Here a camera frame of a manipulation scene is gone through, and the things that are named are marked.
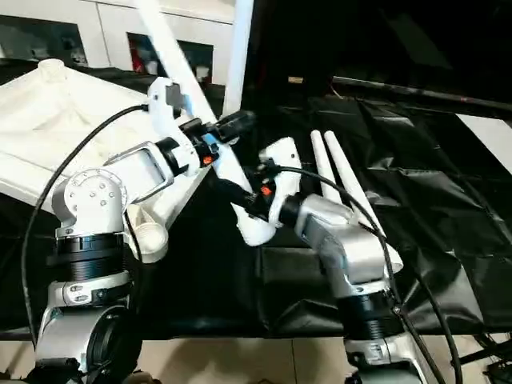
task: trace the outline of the black fabric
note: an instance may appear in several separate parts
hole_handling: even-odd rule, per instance
[[[28,71],[2,66],[0,83]],[[120,70],[88,73],[142,90],[151,79]],[[258,127],[235,152],[244,165],[278,138],[295,139],[304,168],[316,170],[313,129],[333,130],[353,165],[390,242],[415,266],[458,334],[512,327],[512,177],[451,113],[375,102],[310,98],[300,106],[254,104]],[[314,252],[288,229],[249,248],[225,197],[209,172],[170,229],[168,255],[145,268],[144,338],[309,337],[343,333],[336,305]],[[302,190],[319,185],[302,179]],[[0,329],[26,325],[19,273],[20,237],[31,207],[0,195]],[[37,222],[30,243],[34,306],[46,304],[44,259],[58,225],[50,214]],[[426,296],[405,269],[402,296],[423,333],[439,333]]]

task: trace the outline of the white tube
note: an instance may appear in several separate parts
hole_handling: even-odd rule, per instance
[[[351,194],[358,202],[362,205],[362,207],[370,214],[372,219],[377,224],[377,227],[384,234],[384,230],[381,227],[380,222],[378,222],[377,216],[373,208],[370,205],[370,202],[366,198],[364,190],[362,190],[361,184],[359,184],[358,178],[356,178],[352,167],[348,159],[345,156],[345,152],[343,152],[342,146],[339,145],[338,139],[334,135],[333,131],[328,131],[324,134],[324,137],[327,142],[327,146],[329,147],[329,151],[331,156],[333,157],[334,164],[336,165],[336,170],[339,173],[339,177],[342,180],[343,186],[346,191]],[[358,216],[359,222],[365,224],[367,226],[371,226],[368,222],[368,219],[364,217],[357,208],[352,206],[352,209]],[[387,246],[388,251],[390,252],[391,264],[393,266],[393,272],[397,273],[403,268],[403,261],[400,258],[398,252],[390,245]]]
[[[236,112],[240,109],[240,105],[242,104],[243,82],[246,75],[247,47],[249,45],[253,7],[254,0],[235,1],[231,58],[227,73],[226,91],[224,92],[222,116]]]
[[[323,143],[322,135],[317,130],[311,132],[311,143],[313,144],[314,159],[317,163],[318,174],[335,182],[333,170],[330,167],[329,158],[327,157],[326,146]],[[342,204],[342,198],[339,192],[324,182],[321,183],[321,186],[324,198]]]
[[[158,3],[156,0],[134,1],[167,75],[180,84],[182,92],[188,96],[193,116],[200,118],[203,122],[215,123],[217,119],[210,108],[210,104],[192,73],[176,38],[160,14]],[[214,163],[217,175],[220,178],[227,178],[239,184],[248,192],[252,192],[249,181],[231,147],[220,142],[218,146],[220,156],[219,160]],[[232,207],[238,217],[238,229],[249,246],[258,246],[274,236],[275,228],[269,223],[259,218],[252,218],[239,206],[232,204]]]

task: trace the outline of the black metal rod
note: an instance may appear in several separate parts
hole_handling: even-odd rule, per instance
[[[368,80],[359,80],[356,78],[344,78],[341,76],[333,76],[333,83],[344,86],[360,86],[363,88],[371,88],[374,90],[387,90],[396,94],[404,94],[407,96],[425,96],[428,98],[437,98],[451,102],[460,102],[462,104],[470,104],[474,106],[486,106],[499,110],[512,111],[512,105],[504,102],[494,102],[492,100],[484,100],[481,98],[470,98],[456,94],[445,94],[443,92],[435,92],[433,90],[422,90],[411,86],[396,86],[394,84],[385,84],[383,82],[370,82]]]

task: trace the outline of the robotic arm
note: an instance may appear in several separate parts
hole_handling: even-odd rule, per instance
[[[316,194],[301,195],[300,175],[282,172],[275,176],[276,166],[300,168],[293,139],[274,143],[260,153],[260,160],[259,192],[249,194],[227,180],[220,182],[221,188],[250,214],[276,227],[293,228],[318,254],[346,332],[349,363],[358,368],[346,382],[426,384],[414,340],[405,332],[390,296],[378,238],[359,225],[358,216],[348,206]],[[390,246],[388,250],[396,253]]]
[[[149,112],[170,136],[135,146],[55,188],[52,207],[61,227],[55,231],[56,252],[48,259],[54,282],[32,382],[58,382],[56,374],[62,372],[75,375],[62,382],[83,375],[90,383],[121,382],[136,367],[142,341],[129,310],[132,281],[125,268],[123,214],[129,204],[172,185],[179,175],[194,176],[218,160],[222,148],[254,120],[239,111],[215,124],[195,118],[178,126],[174,118],[181,100],[178,85],[158,79],[150,88]]]

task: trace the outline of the black cable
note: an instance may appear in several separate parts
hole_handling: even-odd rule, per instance
[[[122,117],[126,114],[129,114],[130,112],[134,112],[136,110],[148,111],[148,106],[147,105],[131,106],[130,108],[121,110],[120,112],[117,112],[114,116],[109,117],[107,120],[105,120],[103,123],[101,123],[98,127],[96,127],[92,132],[90,132],[77,145],[77,147],[67,156],[67,158],[64,160],[64,162],[62,162],[62,164],[55,170],[54,174],[52,174],[50,180],[45,185],[44,189],[41,192],[41,195],[39,196],[37,202],[35,203],[34,210],[32,211],[32,215],[30,216],[28,225],[26,226],[25,237],[23,238],[23,244],[22,244],[22,256],[21,256],[22,257],[21,272],[22,272],[23,297],[25,299],[26,316],[28,317],[30,334],[32,336],[32,344],[34,345],[34,348],[38,342],[38,332],[36,329],[36,325],[34,323],[34,313],[32,311],[32,305],[30,303],[30,292],[29,292],[27,273],[26,273],[26,259],[27,259],[26,253],[27,253],[30,234],[32,232],[32,227],[34,226],[34,223],[35,223],[35,219],[38,216],[38,213],[42,208],[42,204],[48,197],[48,194],[50,193],[52,186],[58,180],[58,177],[61,175],[61,173],[64,171],[64,169],[73,161],[73,159],[83,149],[83,147],[86,146],[86,144],[88,142],[90,142],[94,138],[94,136],[99,134],[109,124],[116,121],[120,117]]]
[[[129,307],[132,310],[140,310],[140,307],[135,309],[135,303],[141,301],[142,297],[142,273],[144,271],[144,261],[142,260],[142,252],[141,247],[138,243],[137,236],[135,235],[135,230],[131,225],[130,217],[128,216],[128,211],[125,210],[124,213],[126,225],[128,226],[128,231],[130,232],[131,238],[134,240],[135,250],[137,251],[137,266],[138,266],[138,282],[137,282],[137,290],[135,291],[134,298],[130,300]]]
[[[432,371],[432,374],[434,374],[438,383],[446,384],[444,377],[441,374],[441,371],[439,370],[434,359],[432,358],[432,355],[426,348],[426,345],[425,345],[424,341],[422,340],[422,338],[420,337],[419,333],[414,328],[413,323],[409,318],[409,315],[407,314],[407,312],[405,312],[403,310],[403,308],[401,308],[401,301],[400,301],[400,297],[399,297],[399,293],[398,293],[398,288],[397,288],[396,281],[394,279],[394,274],[393,274],[393,265],[391,263],[391,256],[390,256],[390,252],[388,251],[387,245],[386,245],[386,237],[384,236],[384,234],[382,234],[382,232],[378,228],[377,223],[375,222],[375,220],[373,220],[373,218],[368,213],[368,211],[361,205],[361,203],[358,202],[358,200],[354,196],[349,194],[345,189],[338,186],[335,182],[332,182],[328,178],[324,178],[323,176],[316,174],[315,172],[310,172],[308,170],[303,170],[302,168],[294,168],[294,167],[290,167],[290,166],[271,166],[271,167],[269,167],[269,171],[271,171],[271,172],[277,171],[278,173],[279,172],[295,172],[296,174],[303,174],[310,178],[315,178],[315,179],[319,180],[320,182],[324,182],[325,184],[327,184],[328,186],[334,188],[337,192],[339,192],[343,198],[350,201],[365,216],[365,218],[368,220],[368,222],[372,226],[372,229],[374,231],[372,233],[374,233],[374,235],[377,237],[377,239],[379,240],[379,242],[381,243],[381,246],[382,246],[382,251],[384,253],[384,259],[386,262],[386,268],[387,268],[388,275],[389,275],[391,293],[393,294],[394,300],[396,301],[396,304],[397,304],[395,306],[395,308],[398,308],[397,315],[399,315],[402,318],[404,325],[406,326],[406,328],[410,332],[412,338],[418,345],[418,348],[422,352],[423,357],[425,358],[430,370]]]
[[[365,226],[364,224],[360,223],[360,226],[363,227],[365,230],[371,232],[372,234],[375,234],[374,229],[369,228],[368,226]],[[418,280],[418,283],[420,287],[425,291],[426,296],[432,305],[432,309],[434,310],[434,313],[436,317],[439,320],[439,324],[441,325],[442,332],[445,335],[446,343],[448,344],[448,349],[450,350],[452,364],[454,366],[454,375],[455,375],[455,383],[456,384],[462,384],[463,383],[463,376],[462,376],[462,364],[460,360],[460,356],[458,354],[457,345],[455,344],[454,336],[451,333],[450,326],[448,325],[448,321],[446,320],[444,314],[442,314],[441,307],[439,306],[438,302],[436,301],[434,294],[432,293],[432,290],[428,287],[428,285],[425,282],[425,279],[423,276],[420,275],[419,272],[416,271],[415,268],[412,266],[407,267],[414,275],[416,280]]]

